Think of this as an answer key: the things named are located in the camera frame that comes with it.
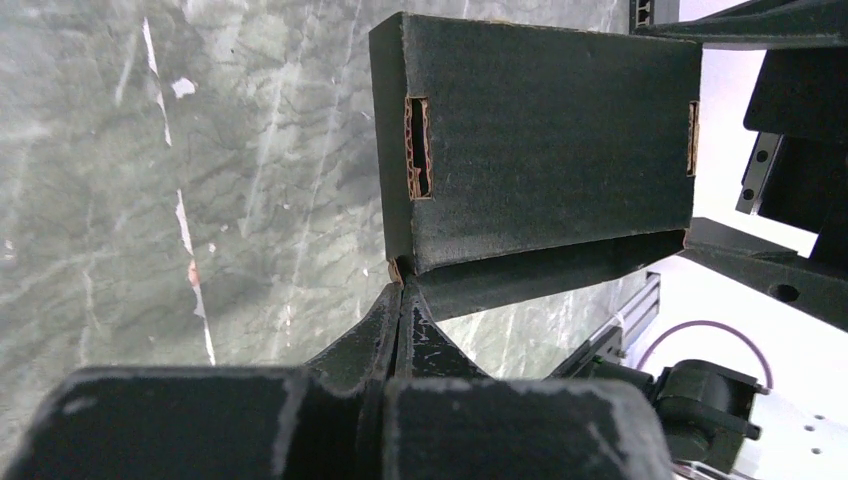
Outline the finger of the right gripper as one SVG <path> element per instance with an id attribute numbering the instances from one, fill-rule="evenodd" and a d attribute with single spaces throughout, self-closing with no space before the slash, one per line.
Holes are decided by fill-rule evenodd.
<path id="1" fill-rule="evenodd" d="M 747 1 L 697 20 L 641 26 L 635 33 L 719 50 L 841 48 L 847 45 L 847 3 Z"/>
<path id="2" fill-rule="evenodd" d="M 695 218 L 682 256 L 839 330 L 847 330 L 847 226 L 822 230 L 809 256 Z"/>

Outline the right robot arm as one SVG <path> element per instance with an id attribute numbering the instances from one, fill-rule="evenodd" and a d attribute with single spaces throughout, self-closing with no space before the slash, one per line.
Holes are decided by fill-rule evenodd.
<path id="1" fill-rule="evenodd" d="M 671 1 L 634 1 L 629 29 L 709 49 L 766 52 L 744 117 L 757 132 L 737 208 L 812 229 L 807 259 L 706 218 L 685 256 L 839 329 L 847 326 L 847 5 L 747 1 L 678 21 Z M 774 378 L 704 360 L 658 376 L 621 362 L 620 326 L 605 327 L 553 370 L 557 379 L 620 380 L 656 412 L 676 474 L 749 479 L 743 461 L 786 438 Z"/>

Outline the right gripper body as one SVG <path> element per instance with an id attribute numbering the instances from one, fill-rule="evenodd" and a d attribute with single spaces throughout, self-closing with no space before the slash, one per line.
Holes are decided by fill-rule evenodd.
<path id="1" fill-rule="evenodd" d="M 811 260 L 846 264 L 846 50 L 768 51 L 743 125 L 757 137 L 737 211 L 813 232 Z"/>

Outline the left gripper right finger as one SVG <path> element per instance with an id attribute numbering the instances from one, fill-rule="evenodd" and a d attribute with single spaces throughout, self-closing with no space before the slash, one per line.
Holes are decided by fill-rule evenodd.
<path id="1" fill-rule="evenodd" d="M 383 478 L 673 478 L 659 419 L 629 383 L 413 376 L 410 329 L 429 314 L 419 287 L 407 284 L 401 373 L 384 388 Z"/>

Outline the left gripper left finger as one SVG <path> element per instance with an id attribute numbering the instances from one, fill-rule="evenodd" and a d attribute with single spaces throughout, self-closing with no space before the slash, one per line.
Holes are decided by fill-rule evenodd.
<path id="1" fill-rule="evenodd" d="M 89 367 L 37 409 L 8 479 L 377 479 L 402 291 L 296 366 Z"/>

